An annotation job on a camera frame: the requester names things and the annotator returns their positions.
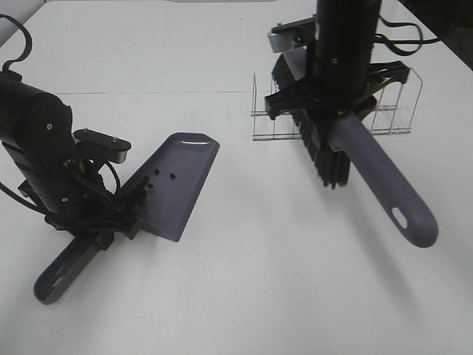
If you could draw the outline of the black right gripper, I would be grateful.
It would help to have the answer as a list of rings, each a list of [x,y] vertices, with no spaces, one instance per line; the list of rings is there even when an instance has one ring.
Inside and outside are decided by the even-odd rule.
[[[371,113],[377,92],[389,84],[405,84],[410,68],[401,61],[384,63],[350,62],[331,64],[312,62],[306,65],[306,79],[265,97],[265,111],[274,121],[279,115],[295,109],[308,109],[313,121],[328,121],[340,112],[354,111],[361,117]],[[313,96],[317,99],[314,105]]]

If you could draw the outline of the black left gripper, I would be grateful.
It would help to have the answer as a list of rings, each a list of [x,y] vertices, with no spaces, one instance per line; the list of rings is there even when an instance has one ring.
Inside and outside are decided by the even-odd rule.
[[[58,172],[66,191],[60,193],[58,206],[48,208],[45,220],[57,230],[73,234],[96,232],[94,243],[101,251],[111,246],[117,233],[133,240],[138,232],[134,218],[142,214],[146,192],[112,193],[99,174],[103,166],[108,166],[120,188],[111,163],[122,163],[125,158],[124,150],[105,147],[81,147],[78,154],[64,158]]]

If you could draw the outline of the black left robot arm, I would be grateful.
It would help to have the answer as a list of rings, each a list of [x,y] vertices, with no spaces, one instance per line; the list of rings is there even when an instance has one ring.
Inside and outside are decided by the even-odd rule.
[[[57,96],[1,73],[1,145],[23,174],[13,198],[57,230],[107,249],[115,232],[136,219],[126,199],[110,192],[99,171],[120,164],[130,142],[90,129],[72,131],[72,109]]]

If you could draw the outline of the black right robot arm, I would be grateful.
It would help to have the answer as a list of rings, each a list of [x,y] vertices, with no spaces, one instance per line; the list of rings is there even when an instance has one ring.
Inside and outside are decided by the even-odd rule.
[[[380,8],[379,1],[318,1],[313,17],[273,27],[271,49],[305,66],[300,79],[266,97],[270,118],[297,109],[347,111],[392,82],[406,83],[402,62],[370,61]]]

